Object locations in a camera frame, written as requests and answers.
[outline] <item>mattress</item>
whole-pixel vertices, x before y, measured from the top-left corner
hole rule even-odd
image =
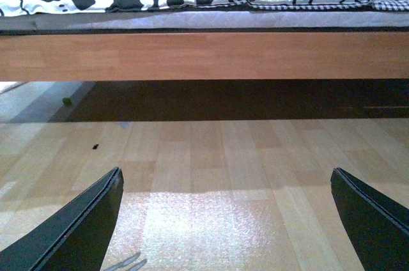
[[[289,29],[409,27],[409,12],[184,11],[0,18],[0,34],[142,29]]]

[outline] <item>black object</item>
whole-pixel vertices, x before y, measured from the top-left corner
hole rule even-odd
[[[409,270],[409,209],[340,168],[332,173],[331,189],[364,269]]]
[[[122,192],[122,172],[116,167],[0,252],[0,270],[100,270]]]

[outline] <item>laminate flooring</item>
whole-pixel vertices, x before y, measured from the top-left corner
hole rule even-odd
[[[326,82],[258,84],[30,82],[0,95],[0,249],[119,166],[102,270],[138,251],[151,271],[363,270],[330,175],[341,167],[409,207],[406,82],[359,99],[361,82],[327,98]]]

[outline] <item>green object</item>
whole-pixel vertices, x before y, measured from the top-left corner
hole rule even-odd
[[[72,103],[71,103],[71,98],[69,98],[69,97],[64,97],[64,98],[63,98],[63,104],[66,105],[66,106],[72,105]]]

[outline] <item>wooden bed frame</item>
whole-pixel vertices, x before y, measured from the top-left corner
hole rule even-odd
[[[409,78],[409,32],[0,36],[0,81]]]

